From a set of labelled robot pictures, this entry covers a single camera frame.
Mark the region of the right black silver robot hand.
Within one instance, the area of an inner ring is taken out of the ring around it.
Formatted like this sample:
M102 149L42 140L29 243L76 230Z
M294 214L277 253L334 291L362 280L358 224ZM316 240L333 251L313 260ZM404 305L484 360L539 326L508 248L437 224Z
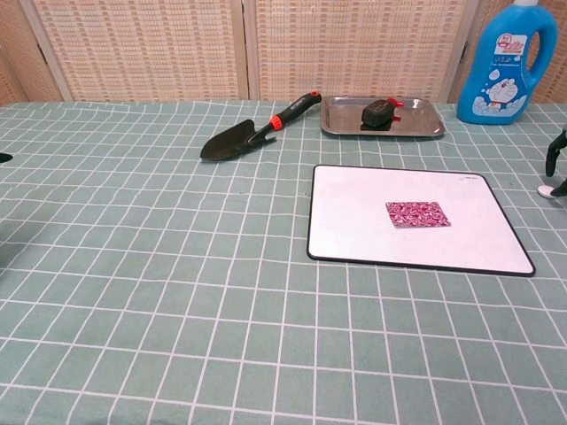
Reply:
M556 168L556 161L559 157L560 151L567 145L566 138L566 127L564 127L561 133L551 142L548 146L548 152L546 156L545 172L547 177L553 177ZM567 194L567 181L564 181L561 185L552 189L550 195L552 197L565 197Z

